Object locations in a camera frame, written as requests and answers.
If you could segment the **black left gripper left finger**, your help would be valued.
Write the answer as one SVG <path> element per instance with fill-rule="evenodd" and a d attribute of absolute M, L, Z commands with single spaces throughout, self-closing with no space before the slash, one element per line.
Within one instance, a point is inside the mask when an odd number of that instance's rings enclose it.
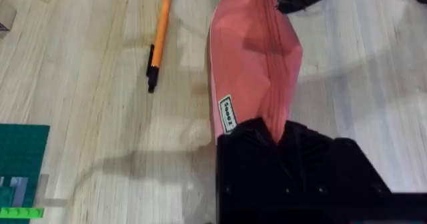
<path fill-rule="evenodd" d="M 284 164 L 261 118 L 238 124 L 217 139 L 220 199 L 276 201 L 284 194 Z"/>

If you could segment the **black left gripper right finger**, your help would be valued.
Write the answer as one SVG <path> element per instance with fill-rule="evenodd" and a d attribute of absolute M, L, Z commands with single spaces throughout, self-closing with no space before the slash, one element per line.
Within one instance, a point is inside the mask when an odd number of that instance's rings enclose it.
<path fill-rule="evenodd" d="M 352 139 L 332 138 L 288 121 L 278 151 L 297 188 L 304 193 L 361 196 L 390 192 Z"/>

